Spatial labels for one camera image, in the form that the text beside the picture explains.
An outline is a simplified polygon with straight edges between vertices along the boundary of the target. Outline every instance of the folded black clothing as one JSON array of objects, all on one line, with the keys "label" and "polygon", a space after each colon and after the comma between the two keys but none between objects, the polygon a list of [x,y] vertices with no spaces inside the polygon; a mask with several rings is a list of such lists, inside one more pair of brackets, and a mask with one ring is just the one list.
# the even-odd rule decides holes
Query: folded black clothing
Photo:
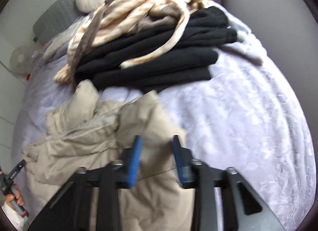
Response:
[{"label": "folded black clothing", "polygon": [[[165,44],[174,32],[175,25],[148,29],[135,35],[123,35],[84,56],[77,72],[98,73],[118,69],[131,58],[146,55]],[[190,20],[174,49],[187,46],[218,46],[237,41],[236,30],[228,28],[226,15],[216,7],[199,9]]]},{"label": "folded black clothing", "polygon": [[[176,73],[182,70],[204,67],[216,63],[217,52],[210,47],[186,47],[182,49],[174,49],[162,56],[138,64],[126,69],[103,71],[98,73],[75,72],[75,81],[79,83],[84,79],[90,79],[97,89],[104,89],[110,86],[127,86],[131,87],[130,82],[136,80],[147,80],[147,77],[160,76],[162,74]],[[196,80],[205,80],[206,75],[201,79],[200,76]],[[180,83],[177,78],[171,81],[171,85]]]},{"label": "folded black clothing", "polygon": [[212,77],[209,71],[209,67],[205,66],[157,76],[151,76],[145,79],[132,81],[130,83],[127,83],[127,85],[124,84],[121,86],[140,89],[141,92],[144,94],[148,93],[151,90],[155,90],[157,93],[159,93],[164,89],[174,85],[186,84],[201,80],[210,80],[211,78]]}]

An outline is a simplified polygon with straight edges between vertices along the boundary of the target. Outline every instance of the clothing pile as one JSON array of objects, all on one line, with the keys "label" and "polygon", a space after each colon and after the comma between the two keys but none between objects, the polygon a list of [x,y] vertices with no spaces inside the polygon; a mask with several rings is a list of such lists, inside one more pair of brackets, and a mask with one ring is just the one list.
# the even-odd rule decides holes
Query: clothing pile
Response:
[{"label": "clothing pile", "polygon": [[124,61],[141,57],[165,44],[173,25],[166,25],[124,35],[84,56],[75,71],[75,82],[90,79],[97,89],[109,86],[135,87],[147,93],[166,87],[210,80],[208,66],[217,61],[211,46],[237,40],[234,29],[227,28],[225,14],[216,7],[199,9],[190,17],[180,41],[158,58],[120,69]]},{"label": "clothing pile", "polygon": [[154,91],[123,104],[99,100],[93,84],[81,82],[70,101],[48,113],[42,140],[22,150],[34,198],[44,206],[79,167],[104,167],[135,135],[143,137],[143,149],[137,184],[120,191],[123,230],[189,230],[194,191],[179,187],[171,153],[173,135],[184,143],[185,132],[171,123]]},{"label": "clothing pile", "polygon": [[106,0],[69,42],[68,64],[54,77],[74,86],[89,79],[96,88],[124,86],[147,93],[210,80],[213,47],[248,53],[249,34],[211,0]]}]

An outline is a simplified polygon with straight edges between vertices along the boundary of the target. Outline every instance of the gray upholstered headboard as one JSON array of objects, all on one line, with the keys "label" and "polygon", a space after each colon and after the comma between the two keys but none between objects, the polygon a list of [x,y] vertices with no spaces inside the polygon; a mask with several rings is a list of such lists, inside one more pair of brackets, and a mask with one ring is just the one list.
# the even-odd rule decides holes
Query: gray upholstered headboard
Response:
[{"label": "gray upholstered headboard", "polygon": [[57,0],[33,25],[35,39],[42,45],[46,44],[82,15],[76,8],[75,0]]}]

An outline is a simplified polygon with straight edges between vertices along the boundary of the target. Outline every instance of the bed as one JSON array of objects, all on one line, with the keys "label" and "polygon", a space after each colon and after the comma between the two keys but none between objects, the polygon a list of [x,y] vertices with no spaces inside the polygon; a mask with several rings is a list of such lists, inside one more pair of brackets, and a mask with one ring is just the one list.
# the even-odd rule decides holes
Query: bed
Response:
[{"label": "bed", "polygon": [[[33,27],[36,39],[44,47],[35,55],[36,64],[16,121],[13,163],[21,160],[24,145],[36,142],[46,131],[46,113],[72,97],[70,85],[52,82],[66,64],[67,44],[49,59],[43,59],[43,54],[50,39],[67,29],[78,16],[74,0],[58,0]],[[213,75],[210,81],[170,87],[158,97],[171,120],[186,130],[186,147],[192,149],[196,158],[219,169],[237,168],[285,229],[293,231],[315,198],[311,135],[289,83],[260,41],[252,34],[248,40],[262,55],[262,67],[214,48],[219,59],[209,67]],[[101,99],[120,102],[141,95],[139,90],[124,87],[110,87],[100,93]],[[16,182],[33,220],[41,207],[31,196],[24,173]]]}]

